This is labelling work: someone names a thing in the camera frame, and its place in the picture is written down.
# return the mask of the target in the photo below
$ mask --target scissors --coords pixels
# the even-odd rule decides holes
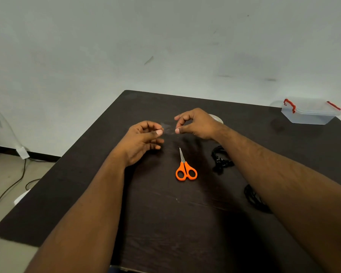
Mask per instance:
[[[179,168],[176,171],[177,179],[179,181],[184,181],[184,180],[186,180],[186,177],[188,177],[189,180],[195,180],[197,178],[197,171],[194,168],[192,168],[190,165],[188,165],[186,160],[184,160],[181,148],[179,148],[179,153],[181,154],[181,165],[179,166]],[[180,171],[183,172],[183,175],[184,175],[182,178],[178,176],[178,172],[180,172]],[[195,176],[192,177],[191,175],[189,175],[190,171],[193,171],[195,173]]]

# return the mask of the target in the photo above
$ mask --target forearm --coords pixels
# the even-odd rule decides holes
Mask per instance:
[[[26,272],[106,272],[114,248],[125,160],[111,153],[39,248]]]
[[[299,243],[327,270],[341,271],[341,186],[226,126],[215,140]]]

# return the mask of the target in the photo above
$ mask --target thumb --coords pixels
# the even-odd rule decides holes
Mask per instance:
[[[156,131],[152,131],[152,132],[148,132],[148,133],[143,133],[143,142],[149,142],[151,140],[154,140],[156,138],[158,138],[159,136],[161,136],[163,134],[163,130],[162,129],[158,129]]]
[[[187,124],[186,126],[180,126],[176,129],[177,134],[182,133],[193,133],[193,123]]]

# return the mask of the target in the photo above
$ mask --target container lid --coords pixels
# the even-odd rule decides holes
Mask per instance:
[[[341,108],[330,101],[323,99],[308,99],[304,97],[288,97],[284,100],[284,105],[290,106],[293,113],[300,114],[339,116]]]

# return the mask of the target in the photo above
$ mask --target scissors blade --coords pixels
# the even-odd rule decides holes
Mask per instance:
[[[182,151],[181,151],[181,148],[179,148],[179,153],[181,154],[181,161],[182,161],[183,163],[185,163],[186,160],[184,160],[184,157],[183,157],[183,153],[182,153]]]

